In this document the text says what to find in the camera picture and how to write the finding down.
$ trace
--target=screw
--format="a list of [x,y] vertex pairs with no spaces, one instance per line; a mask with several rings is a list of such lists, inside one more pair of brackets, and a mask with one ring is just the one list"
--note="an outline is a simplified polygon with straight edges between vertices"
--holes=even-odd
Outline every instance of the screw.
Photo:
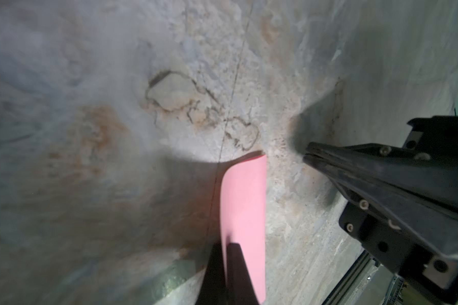
[[365,199],[361,199],[360,200],[360,209],[368,210],[369,206],[370,206],[370,204],[368,203],[368,201],[366,201]]
[[392,151],[392,148],[390,146],[384,145],[380,148],[380,155],[385,157],[388,154],[390,154],[391,151]]
[[431,160],[431,156],[429,154],[427,154],[427,153],[419,153],[419,154],[414,156],[414,160],[429,161],[429,160]]

